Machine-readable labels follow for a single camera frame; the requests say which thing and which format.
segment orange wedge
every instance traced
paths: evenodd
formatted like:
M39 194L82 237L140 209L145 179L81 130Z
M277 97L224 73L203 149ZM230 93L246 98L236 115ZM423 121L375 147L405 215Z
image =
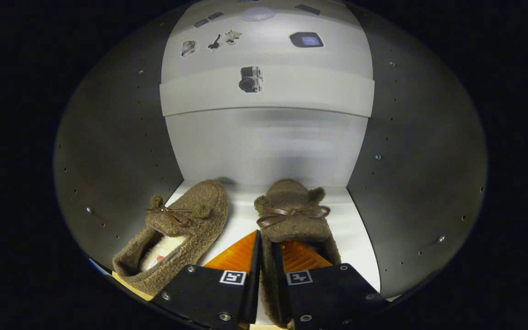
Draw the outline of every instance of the orange wedge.
M284 242L282 261L285 272L313 270L331 266L331 263L301 242Z
M254 242L256 242L256 230L233 243L232 246L209 261L205 267L215 270L245 271L249 275Z

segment white platform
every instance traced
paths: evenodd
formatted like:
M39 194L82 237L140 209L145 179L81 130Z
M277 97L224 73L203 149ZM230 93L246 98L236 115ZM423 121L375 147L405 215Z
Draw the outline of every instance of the white platform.
M197 183L197 181L185 180L172 194L167 205L176 201ZM224 186L228 192L230 205L228 219L222 234L200 259L199 265L205 265L233 243L259 229L256 225L258 213L254 209L253 203L258 196L265 194L269 187L235 184L225 184ZM325 192L326 196L321 205L331 208L327 222L339 249L341 261L356 268L368 283L380 292L380 274L374 249L349 192L345 187L327 187ZM264 314L260 298L258 298L256 324L272 324Z

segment brown slipper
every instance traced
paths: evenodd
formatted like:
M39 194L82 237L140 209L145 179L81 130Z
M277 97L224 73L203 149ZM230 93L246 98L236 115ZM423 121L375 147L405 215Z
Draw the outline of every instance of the brown slipper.
M260 215L257 223L262 234L262 304L270 320L281 328L278 309L278 274L273 257L272 243L298 242L314 250L331 265L340 264L341 258L329 224L325 217L329 208L320 206L325 197L323 188L307 190L295 180L285 179L273 184L266 196L254 201Z
M226 190L214 180L193 186L169 207L160 196L151 202L146 228L113 257L118 280L149 297L185 265L199 261L221 234L228 213Z

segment white fleece lining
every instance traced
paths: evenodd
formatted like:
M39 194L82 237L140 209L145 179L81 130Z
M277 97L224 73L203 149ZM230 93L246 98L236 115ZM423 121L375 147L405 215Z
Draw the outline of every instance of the white fleece lining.
M174 249L179 247L186 239L187 236L164 236L161 238L161 240L155 246L149 249L142 258L142 262L140 263L140 272L147 271L157 265L158 257L174 257L174 253L172 256L169 256L169 254L172 253Z

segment bolt head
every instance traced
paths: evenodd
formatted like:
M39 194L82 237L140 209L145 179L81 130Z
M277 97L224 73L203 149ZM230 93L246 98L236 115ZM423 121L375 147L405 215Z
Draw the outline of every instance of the bolt head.
M220 313L220 320L227 322L231 320L231 315L229 315L228 313Z

